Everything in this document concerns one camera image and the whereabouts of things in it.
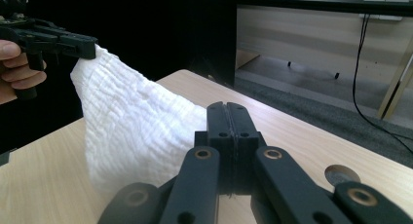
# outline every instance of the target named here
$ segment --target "black cable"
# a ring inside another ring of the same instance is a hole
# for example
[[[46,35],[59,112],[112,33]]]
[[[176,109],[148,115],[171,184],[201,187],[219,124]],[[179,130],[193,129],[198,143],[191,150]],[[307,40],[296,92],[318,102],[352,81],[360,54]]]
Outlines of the black cable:
[[[361,54],[362,45],[364,44],[365,32],[366,32],[366,30],[367,30],[367,24],[368,24],[368,20],[369,20],[369,19],[370,19],[370,15],[364,15],[364,18],[363,18],[363,20],[362,20],[361,36],[360,36],[360,42],[359,42],[359,45],[358,45],[358,52],[357,52],[357,63],[356,63],[355,78],[354,78],[354,80],[353,80],[353,103],[354,103],[354,105],[355,105],[355,107],[356,107],[356,110],[357,110],[358,114],[361,116],[361,118],[363,118],[363,119],[364,119],[367,123],[369,123],[371,126],[373,126],[373,127],[377,128],[377,129],[379,129],[379,130],[381,130],[381,131],[384,131],[384,132],[388,133],[389,135],[391,135],[395,140],[397,140],[400,144],[402,144],[408,151],[410,151],[410,153],[413,154],[413,150],[410,149],[406,144],[404,144],[399,138],[397,138],[396,135],[399,136],[399,137],[407,138],[407,139],[412,139],[412,138],[409,138],[409,137],[407,137],[407,136],[403,136],[403,135],[399,135],[399,134],[392,133],[392,132],[387,131],[386,129],[384,129],[384,128],[382,128],[382,127],[380,127],[380,126],[372,123],[371,121],[369,121],[369,120],[361,113],[361,111],[358,109],[358,106],[357,106],[357,102],[356,102],[356,78],[357,78],[357,72],[358,72],[358,62],[359,62],[359,58],[360,58],[360,54]]]

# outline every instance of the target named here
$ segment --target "white cloth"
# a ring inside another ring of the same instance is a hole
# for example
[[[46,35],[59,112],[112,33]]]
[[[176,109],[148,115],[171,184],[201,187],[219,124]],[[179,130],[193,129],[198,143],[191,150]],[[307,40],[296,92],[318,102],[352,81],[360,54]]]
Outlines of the white cloth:
[[[71,73],[86,121],[92,184],[116,193],[134,182],[160,186],[176,176],[207,112],[149,81],[96,45],[96,59],[79,59]]]

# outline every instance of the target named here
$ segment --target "floor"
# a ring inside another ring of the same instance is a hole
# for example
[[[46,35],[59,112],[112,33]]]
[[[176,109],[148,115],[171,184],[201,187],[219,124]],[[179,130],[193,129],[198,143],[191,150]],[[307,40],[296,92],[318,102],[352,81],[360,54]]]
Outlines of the floor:
[[[236,70],[236,77],[287,93],[357,112],[353,100],[354,74],[319,70],[269,56],[258,56]],[[356,105],[364,116],[376,118],[388,84],[357,77]],[[393,115],[392,124],[413,130],[413,90],[406,89]]]

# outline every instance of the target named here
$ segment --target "finger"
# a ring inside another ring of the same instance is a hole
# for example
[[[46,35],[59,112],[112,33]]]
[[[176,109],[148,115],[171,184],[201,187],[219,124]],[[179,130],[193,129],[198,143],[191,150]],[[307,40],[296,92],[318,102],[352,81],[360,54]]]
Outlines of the finger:
[[[0,60],[13,58],[20,55],[20,53],[21,50],[18,44],[11,41],[0,40]]]
[[[41,71],[32,70],[28,65],[24,65],[21,67],[8,69],[7,71],[1,74],[1,78],[7,82],[13,82],[17,80],[27,79],[31,76],[34,76]]]
[[[35,87],[46,80],[46,73],[41,71],[34,76],[26,78],[24,80],[18,80],[11,83],[12,88],[15,90],[24,90],[31,87]]]
[[[26,53],[21,53],[19,56],[3,60],[3,65],[8,68],[23,66],[28,63]]]
[[[16,94],[10,84],[0,79],[0,104],[16,99]]]

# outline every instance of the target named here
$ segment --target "wooden table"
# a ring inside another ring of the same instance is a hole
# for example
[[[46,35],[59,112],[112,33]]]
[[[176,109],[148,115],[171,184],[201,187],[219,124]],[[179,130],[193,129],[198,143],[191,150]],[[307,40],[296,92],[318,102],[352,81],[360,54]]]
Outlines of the wooden table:
[[[177,71],[158,83],[203,107],[216,101],[245,106],[267,144],[285,149],[319,186],[333,191],[324,171],[342,165],[413,216],[413,169],[190,71]],[[80,119],[11,153],[0,167],[0,223],[97,222],[112,198],[90,183],[84,133]],[[220,224],[256,223],[248,196],[222,197],[218,219]]]

